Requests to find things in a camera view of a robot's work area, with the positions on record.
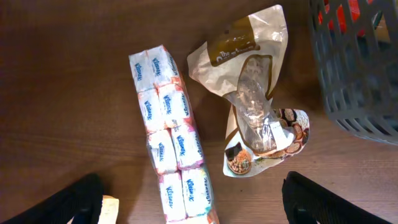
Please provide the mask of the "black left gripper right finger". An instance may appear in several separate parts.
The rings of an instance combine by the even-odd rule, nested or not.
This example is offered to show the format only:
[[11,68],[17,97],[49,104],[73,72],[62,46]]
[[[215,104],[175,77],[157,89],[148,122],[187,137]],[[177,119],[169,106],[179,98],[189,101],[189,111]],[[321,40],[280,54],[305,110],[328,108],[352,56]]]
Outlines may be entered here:
[[389,224],[296,171],[284,179],[282,199],[289,224]]

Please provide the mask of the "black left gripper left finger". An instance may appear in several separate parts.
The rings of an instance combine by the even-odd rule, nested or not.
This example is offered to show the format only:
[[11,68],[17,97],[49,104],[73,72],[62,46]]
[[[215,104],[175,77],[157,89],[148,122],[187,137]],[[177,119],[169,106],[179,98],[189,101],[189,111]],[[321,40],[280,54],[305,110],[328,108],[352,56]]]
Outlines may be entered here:
[[6,220],[4,224],[97,224],[103,192],[100,177],[97,174],[88,174],[36,206]]

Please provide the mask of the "white tissue multipack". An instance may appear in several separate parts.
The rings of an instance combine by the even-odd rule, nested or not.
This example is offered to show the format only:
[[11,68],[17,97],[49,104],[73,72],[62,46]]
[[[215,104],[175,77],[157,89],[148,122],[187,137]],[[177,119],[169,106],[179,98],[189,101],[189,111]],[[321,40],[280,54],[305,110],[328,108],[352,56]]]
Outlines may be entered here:
[[159,45],[129,56],[167,223],[218,223],[210,175],[180,71]]

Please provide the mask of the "brown white snack wrapper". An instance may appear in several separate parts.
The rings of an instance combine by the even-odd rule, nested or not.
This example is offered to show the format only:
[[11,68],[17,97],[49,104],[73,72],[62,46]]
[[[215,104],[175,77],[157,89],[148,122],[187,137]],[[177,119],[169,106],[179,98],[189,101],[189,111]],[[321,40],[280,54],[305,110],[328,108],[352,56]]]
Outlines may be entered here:
[[223,173],[252,177],[300,153],[310,122],[306,112],[272,107],[288,43],[281,5],[232,22],[187,58],[190,78],[230,104]]

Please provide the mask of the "grey plastic basket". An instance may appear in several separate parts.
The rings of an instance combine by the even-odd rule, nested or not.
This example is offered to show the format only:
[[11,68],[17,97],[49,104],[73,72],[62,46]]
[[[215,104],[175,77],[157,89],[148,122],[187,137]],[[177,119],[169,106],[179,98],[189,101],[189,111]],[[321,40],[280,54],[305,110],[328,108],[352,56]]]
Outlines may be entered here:
[[397,144],[397,1],[358,0],[361,17],[341,35],[318,24],[309,0],[312,49],[328,118],[363,139]]

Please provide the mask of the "orange spaghetti packet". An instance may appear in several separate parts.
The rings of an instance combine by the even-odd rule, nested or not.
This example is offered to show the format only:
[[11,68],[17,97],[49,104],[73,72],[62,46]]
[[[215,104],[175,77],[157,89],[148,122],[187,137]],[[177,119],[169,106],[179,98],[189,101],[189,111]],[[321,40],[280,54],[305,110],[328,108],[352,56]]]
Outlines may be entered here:
[[349,23],[355,24],[361,17],[358,0],[347,0],[346,3],[337,0],[323,0],[324,12],[317,9],[318,24],[326,24],[330,32],[339,30],[340,34],[346,34],[351,29]]

